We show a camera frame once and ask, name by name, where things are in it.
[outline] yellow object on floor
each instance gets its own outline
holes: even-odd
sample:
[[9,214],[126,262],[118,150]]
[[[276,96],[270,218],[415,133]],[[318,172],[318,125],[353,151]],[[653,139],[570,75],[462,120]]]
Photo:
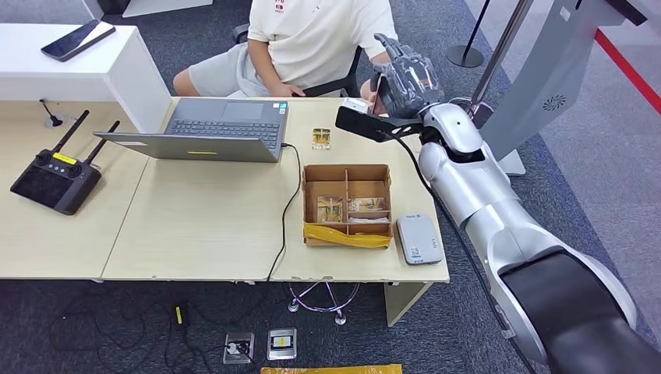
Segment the yellow object on floor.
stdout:
[[375,366],[349,366],[346,368],[262,368],[261,374],[401,374],[401,364]]

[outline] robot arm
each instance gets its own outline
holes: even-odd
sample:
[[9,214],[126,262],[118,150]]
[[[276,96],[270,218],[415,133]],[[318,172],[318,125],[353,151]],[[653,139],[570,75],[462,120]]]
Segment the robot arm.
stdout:
[[336,126],[378,142],[420,134],[420,171],[477,251],[510,327],[505,336],[557,374],[658,372],[661,354],[635,333],[622,283],[530,217],[472,120],[437,103],[442,91],[428,59],[375,37],[392,60],[380,68],[379,96],[404,120],[340,108]]

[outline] laptop touchpad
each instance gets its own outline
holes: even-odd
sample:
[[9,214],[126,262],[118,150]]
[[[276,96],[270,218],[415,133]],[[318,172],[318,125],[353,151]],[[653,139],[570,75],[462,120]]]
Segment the laptop touchpad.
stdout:
[[264,104],[228,102],[225,105],[223,118],[226,119],[260,119]]

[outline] gray shorts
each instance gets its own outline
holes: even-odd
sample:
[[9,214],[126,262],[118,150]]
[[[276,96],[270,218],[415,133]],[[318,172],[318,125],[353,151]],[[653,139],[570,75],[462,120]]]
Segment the gray shorts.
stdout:
[[191,65],[188,73],[200,96],[270,96],[248,56],[247,43],[238,44],[223,54]]

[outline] controller screen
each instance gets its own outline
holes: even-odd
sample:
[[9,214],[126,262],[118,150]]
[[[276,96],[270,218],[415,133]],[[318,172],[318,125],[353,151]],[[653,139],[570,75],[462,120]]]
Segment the controller screen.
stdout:
[[72,183],[73,181],[55,173],[30,166],[20,182],[16,183],[14,192],[49,208],[54,208]]

